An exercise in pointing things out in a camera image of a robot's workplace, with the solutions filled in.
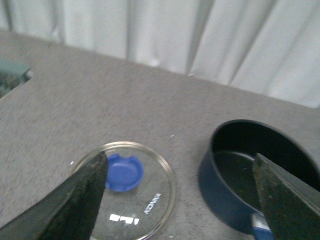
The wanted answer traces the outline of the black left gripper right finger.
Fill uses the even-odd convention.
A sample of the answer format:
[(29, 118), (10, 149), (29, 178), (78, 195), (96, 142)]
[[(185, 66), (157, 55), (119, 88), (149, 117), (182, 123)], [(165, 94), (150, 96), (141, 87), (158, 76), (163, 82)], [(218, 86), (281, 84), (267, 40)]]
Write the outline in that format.
[(253, 175), (261, 213), (272, 240), (320, 238), (320, 192), (257, 153)]

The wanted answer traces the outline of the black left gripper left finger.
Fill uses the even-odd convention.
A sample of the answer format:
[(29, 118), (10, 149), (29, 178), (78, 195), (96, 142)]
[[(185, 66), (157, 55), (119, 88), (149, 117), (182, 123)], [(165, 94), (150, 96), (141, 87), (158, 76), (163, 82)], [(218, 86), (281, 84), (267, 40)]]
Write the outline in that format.
[(0, 229), (2, 240), (88, 240), (108, 171), (101, 151), (38, 203)]

